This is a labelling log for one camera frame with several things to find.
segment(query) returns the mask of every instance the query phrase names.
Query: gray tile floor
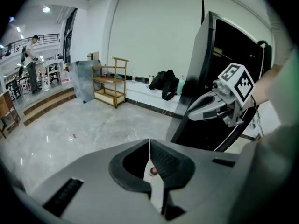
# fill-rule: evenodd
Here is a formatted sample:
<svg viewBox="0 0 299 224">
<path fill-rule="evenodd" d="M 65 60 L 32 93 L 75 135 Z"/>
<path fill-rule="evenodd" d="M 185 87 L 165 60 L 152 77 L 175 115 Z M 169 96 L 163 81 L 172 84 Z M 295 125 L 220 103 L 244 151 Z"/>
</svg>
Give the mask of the gray tile floor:
<svg viewBox="0 0 299 224">
<path fill-rule="evenodd" d="M 132 105 L 115 109 L 74 99 L 0 140 L 7 168 L 30 194 L 45 179 L 87 153 L 125 142 L 166 138 L 171 117 Z"/>
</svg>

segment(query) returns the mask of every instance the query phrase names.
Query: wooden shelf rack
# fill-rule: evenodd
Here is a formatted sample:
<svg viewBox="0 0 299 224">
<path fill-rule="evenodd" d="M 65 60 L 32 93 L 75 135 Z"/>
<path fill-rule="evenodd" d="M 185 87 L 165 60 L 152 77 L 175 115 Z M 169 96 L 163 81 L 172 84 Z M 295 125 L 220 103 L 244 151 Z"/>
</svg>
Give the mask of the wooden shelf rack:
<svg viewBox="0 0 299 224">
<path fill-rule="evenodd" d="M 101 65 L 101 66 L 92 66 L 91 67 L 91 69 L 92 69 L 92 80 L 93 80 L 93 92 L 94 92 L 94 97 L 97 100 L 102 101 L 102 102 L 104 102 L 108 105 L 112 105 L 115 108 L 117 108 L 117 106 L 119 104 L 126 102 L 126 72 L 127 72 L 127 62 L 129 62 L 129 60 L 125 60 L 125 59 L 117 58 L 117 57 L 112 57 L 112 59 L 115 60 L 115 66 Z M 117 61 L 124 61 L 125 66 L 124 67 L 117 66 Z M 100 68 L 101 69 L 101 76 L 93 77 L 93 69 L 95 69 L 95 68 Z M 102 69 L 103 68 L 114 68 L 114 77 L 102 76 L 102 74 L 103 74 Z M 124 79 L 116 78 L 117 69 L 125 69 L 125 78 Z M 101 83 L 102 84 L 101 88 L 95 90 L 94 82 Z M 117 83 L 118 82 L 124 82 L 124 91 L 123 91 L 123 93 L 117 91 Z M 106 88 L 105 84 L 114 84 L 114 90 Z"/>
<path fill-rule="evenodd" d="M 11 115 L 13 120 L 11 123 L 6 124 L 2 119 L 8 115 Z M 21 120 L 8 91 L 0 95 L 0 119 L 4 124 L 4 126 L 0 128 L 0 133 L 6 139 L 7 134 L 5 133 L 10 133 L 15 126 L 19 126 L 19 122 Z"/>
</svg>

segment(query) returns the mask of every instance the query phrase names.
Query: black backpack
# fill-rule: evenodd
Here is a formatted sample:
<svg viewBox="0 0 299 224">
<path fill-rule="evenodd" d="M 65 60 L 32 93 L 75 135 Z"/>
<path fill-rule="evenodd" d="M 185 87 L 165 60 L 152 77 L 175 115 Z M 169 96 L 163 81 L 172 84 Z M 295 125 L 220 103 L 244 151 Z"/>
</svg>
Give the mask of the black backpack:
<svg viewBox="0 0 299 224">
<path fill-rule="evenodd" d="M 162 99 L 171 100 L 177 93 L 179 79 L 173 73 L 173 70 L 160 71 L 149 85 L 150 90 L 162 90 Z"/>
<path fill-rule="evenodd" d="M 24 62 L 25 61 L 25 58 L 28 57 L 28 55 L 26 56 L 26 46 L 23 46 L 23 49 L 22 49 L 22 54 L 21 54 L 21 62 Z"/>
</svg>

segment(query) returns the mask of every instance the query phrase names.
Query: railing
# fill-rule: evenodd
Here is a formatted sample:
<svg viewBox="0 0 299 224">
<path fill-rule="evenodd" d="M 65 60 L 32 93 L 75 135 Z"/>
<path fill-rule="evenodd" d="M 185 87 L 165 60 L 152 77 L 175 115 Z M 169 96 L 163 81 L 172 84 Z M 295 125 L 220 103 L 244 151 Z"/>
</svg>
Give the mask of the railing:
<svg viewBox="0 0 299 224">
<path fill-rule="evenodd" d="M 37 40 L 37 42 L 33 45 L 34 47 L 44 45 L 44 44 L 49 44 L 49 43 L 57 43 L 59 34 L 58 33 L 45 34 L 45 35 L 39 35 L 38 37 L 39 37 L 39 40 Z M 29 37 L 29 38 L 21 39 L 21 40 L 18 40 L 16 42 L 10 43 L 9 45 L 11 45 L 11 49 L 10 49 L 10 54 L 9 55 L 11 55 L 13 53 L 16 53 L 16 52 L 21 53 L 23 47 L 26 46 L 27 43 L 31 39 L 32 39 L 32 37 Z M 2 58 L 4 58 L 5 56 L 9 56 L 8 53 L 7 53 L 9 45 L 7 45 L 3 49 L 0 48 L 0 60 Z"/>
</svg>

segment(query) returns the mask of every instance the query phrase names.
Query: person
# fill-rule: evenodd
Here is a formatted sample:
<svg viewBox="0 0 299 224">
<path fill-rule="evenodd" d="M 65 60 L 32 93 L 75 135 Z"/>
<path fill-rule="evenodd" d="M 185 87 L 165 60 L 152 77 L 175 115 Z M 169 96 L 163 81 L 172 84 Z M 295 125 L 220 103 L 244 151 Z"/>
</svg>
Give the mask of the person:
<svg viewBox="0 0 299 224">
<path fill-rule="evenodd" d="M 273 84 L 276 76 L 287 62 L 294 47 L 294 44 L 278 14 L 269 6 L 267 6 L 267 14 L 271 24 L 271 31 L 274 36 L 274 65 L 255 83 L 256 86 L 253 90 L 252 96 L 256 105 L 260 105 L 269 100 L 267 97 L 267 90 Z M 244 105 L 243 110 L 247 110 L 253 106 L 253 100 L 249 99 Z"/>
<path fill-rule="evenodd" d="M 7 52 L 5 53 L 5 57 L 7 57 L 11 54 L 11 48 L 12 48 L 12 45 L 11 45 L 11 43 L 9 43 L 7 46 Z"/>
<path fill-rule="evenodd" d="M 31 39 L 31 41 L 28 42 L 28 44 L 26 45 L 26 58 L 25 58 L 25 66 L 27 67 L 27 71 L 29 73 L 29 79 L 30 79 L 30 86 L 31 86 L 31 92 L 32 94 L 38 93 L 41 88 L 37 87 L 37 82 L 36 82 L 36 68 L 35 68 L 35 61 L 38 60 L 38 58 L 36 58 L 33 55 L 33 44 L 35 44 L 38 40 L 38 36 L 34 35 Z"/>
<path fill-rule="evenodd" d="M 40 79 L 42 80 L 42 71 L 41 71 L 41 69 L 38 69 L 38 76 L 40 77 Z"/>
</svg>

